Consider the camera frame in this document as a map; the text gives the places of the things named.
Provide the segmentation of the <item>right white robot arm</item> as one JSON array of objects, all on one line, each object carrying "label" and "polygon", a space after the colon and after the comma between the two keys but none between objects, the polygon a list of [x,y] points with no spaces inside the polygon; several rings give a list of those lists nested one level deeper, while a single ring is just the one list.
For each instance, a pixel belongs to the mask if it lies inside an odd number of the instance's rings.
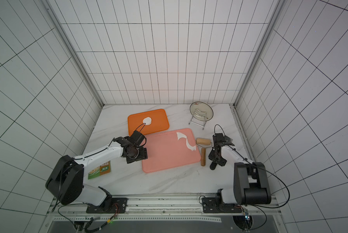
[{"label": "right white robot arm", "polygon": [[248,160],[232,148],[232,139],[223,133],[215,133],[213,147],[209,153],[210,169],[217,166],[233,167],[233,186],[219,189],[217,195],[221,204],[257,205],[272,201],[267,171],[263,163]]}]

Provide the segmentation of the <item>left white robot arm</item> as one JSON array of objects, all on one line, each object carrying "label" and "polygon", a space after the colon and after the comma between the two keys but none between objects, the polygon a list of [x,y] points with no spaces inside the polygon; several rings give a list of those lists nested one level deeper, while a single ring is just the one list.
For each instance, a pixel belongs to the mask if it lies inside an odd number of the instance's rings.
[{"label": "left white robot arm", "polygon": [[134,131],[132,136],[114,138],[108,145],[90,153],[70,157],[61,157],[45,187],[63,205],[82,202],[93,206],[106,206],[112,195],[102,187],[93,187],[84,183],[87,176],[97,166],[123,157],[128,164],[148,158],[144,147],[146,137]]}]

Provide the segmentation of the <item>wooden dough roller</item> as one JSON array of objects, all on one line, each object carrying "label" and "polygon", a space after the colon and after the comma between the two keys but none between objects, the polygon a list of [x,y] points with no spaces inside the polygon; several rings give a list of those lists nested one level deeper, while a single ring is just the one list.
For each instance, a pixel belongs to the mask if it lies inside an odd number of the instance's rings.
[{"label": "wooden dough roller", "polygon": [[197,138],[196,144],[200,148],[201,166],[204,167],[206,165],[206,150],[212,147],[212,142],[207,138]]}]

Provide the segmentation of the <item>white dough trim strip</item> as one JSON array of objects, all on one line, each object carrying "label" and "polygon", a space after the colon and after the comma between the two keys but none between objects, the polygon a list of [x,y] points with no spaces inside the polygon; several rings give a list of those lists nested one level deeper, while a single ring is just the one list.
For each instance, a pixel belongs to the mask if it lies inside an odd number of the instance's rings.
[{"label": "white dough trim strip", "polygon": [[177,139],[180,140],[184,138],[185,141],[186,141],[186,147],[191,150],[191,151],[195,151],[196,150],[196,146],[192,146],[190,143],[189,143],[189,140],[187,138],[187,136],[181,132],[177,132]]}]

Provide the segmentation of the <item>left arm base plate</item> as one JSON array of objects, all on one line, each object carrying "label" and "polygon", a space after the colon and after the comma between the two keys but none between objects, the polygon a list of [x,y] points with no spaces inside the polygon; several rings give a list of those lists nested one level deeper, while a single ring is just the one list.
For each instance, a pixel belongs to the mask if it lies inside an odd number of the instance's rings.
[{"label": "left arm base plate", "polygon": [[126,211],[128,198],[107,197],[100,206],[88,205],[88,214],[123,214]]}]

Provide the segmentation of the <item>pink silicone mat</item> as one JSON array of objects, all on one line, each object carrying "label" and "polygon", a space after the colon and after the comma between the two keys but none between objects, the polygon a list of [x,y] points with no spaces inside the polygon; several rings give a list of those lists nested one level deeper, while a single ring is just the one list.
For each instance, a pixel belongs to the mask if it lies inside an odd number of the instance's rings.
[{"label": "pink silicone mat", "polygon": [[[196,150],[189,150],[184,138],[178,140],[177,132],[185,134],[189,143],[196,146]],[[201,160],[200,151],[190,128],[152,134],[146,138],[145,148],[148,158],[142,161],[142,169],[145,173],[173,169],[198,163]]]}]

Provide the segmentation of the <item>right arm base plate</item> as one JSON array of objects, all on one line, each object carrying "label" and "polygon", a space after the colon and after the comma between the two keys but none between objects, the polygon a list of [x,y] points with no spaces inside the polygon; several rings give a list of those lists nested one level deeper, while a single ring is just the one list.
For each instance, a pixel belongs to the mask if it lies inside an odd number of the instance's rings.
[{"label": "right arm base plate", "polygon": [[203,212],[207,214],[238,214],[242,213],[242,208],[235,204],[227,204],[218,198],[201,197],[200,203]]}]

